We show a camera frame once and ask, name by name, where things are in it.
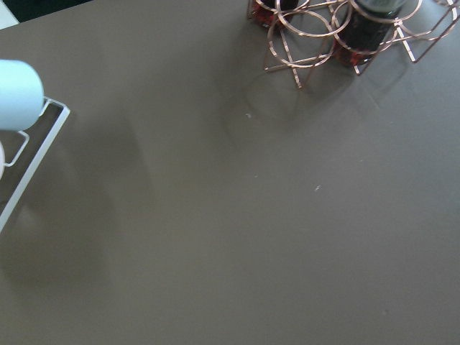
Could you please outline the light blue cup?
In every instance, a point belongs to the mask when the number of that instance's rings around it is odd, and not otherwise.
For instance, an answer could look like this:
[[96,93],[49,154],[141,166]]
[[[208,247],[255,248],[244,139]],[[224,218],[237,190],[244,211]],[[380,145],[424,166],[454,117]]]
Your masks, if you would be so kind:
[[30,128],[43,104],[44,88],[37,71],[20,60],[1,60],[1,130]]

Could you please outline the tea bottle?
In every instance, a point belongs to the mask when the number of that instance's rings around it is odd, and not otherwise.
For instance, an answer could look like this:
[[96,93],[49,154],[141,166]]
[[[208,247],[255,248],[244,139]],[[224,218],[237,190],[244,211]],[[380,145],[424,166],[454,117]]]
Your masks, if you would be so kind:
[[[395,19],[405,1],[355,1],[363,13],[379,19]],[[345,66],[364,65],[379,49],[392,24],[376,22],[353,9],[349,23],[339,32],[339,37],[349,50],[334,42],[335,58]]]
[[298,0],[251,0],[248,4],[247,16],[259,26],[268,28],[278,14],[306,8],[309,3],[309,1]]

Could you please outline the tea bottle front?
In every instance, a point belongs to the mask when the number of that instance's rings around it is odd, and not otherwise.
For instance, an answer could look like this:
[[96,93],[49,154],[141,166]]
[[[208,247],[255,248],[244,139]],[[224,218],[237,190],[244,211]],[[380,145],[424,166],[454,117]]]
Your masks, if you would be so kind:
[[251,0],[248,4],[247,16],[259,26],[268,28],[278,14],[306,8],[309,3],[309,1],[298,0]]

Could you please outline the tea bottle middle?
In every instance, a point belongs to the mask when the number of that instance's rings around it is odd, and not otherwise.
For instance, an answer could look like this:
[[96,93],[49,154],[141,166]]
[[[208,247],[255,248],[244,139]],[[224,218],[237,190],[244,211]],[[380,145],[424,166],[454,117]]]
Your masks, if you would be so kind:
[[[363,13],[379,19],[395,19],[405,1],[355,1]],[[349,23],[339,32],[339,37],[349,50],[334,42],[335,58],[345,66],[364,65],[379,49],[392,24],[376,22],[353,9]]]

